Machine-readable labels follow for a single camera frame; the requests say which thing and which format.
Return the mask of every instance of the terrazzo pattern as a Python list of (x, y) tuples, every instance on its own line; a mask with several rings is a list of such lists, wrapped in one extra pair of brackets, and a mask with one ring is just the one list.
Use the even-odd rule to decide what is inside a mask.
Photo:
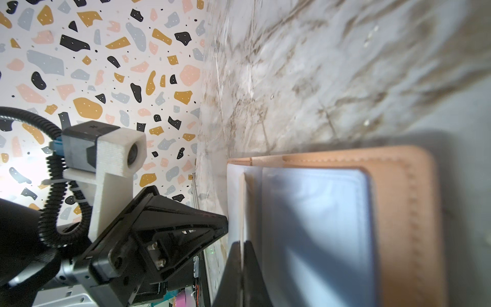
[[(134, 194), (190, 201), (201, 97), (203, 1), (10, 1), (0, 6), (0, 105), (66, 128), (98, 120), (147, 134)], [(0, 197), (39, 210), (49, 138), (0, 121)], [(80, 220), (70, 193), (59, 223)]]

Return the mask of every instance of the leather wallet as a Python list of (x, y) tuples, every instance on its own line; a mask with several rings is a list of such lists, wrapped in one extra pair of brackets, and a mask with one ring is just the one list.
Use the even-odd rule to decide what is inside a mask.
[(381, 305), (447, 305), (436, 165), (425, 150), (394, 146), (229, 159), (228, 163), (364, 171), (371, 178)]

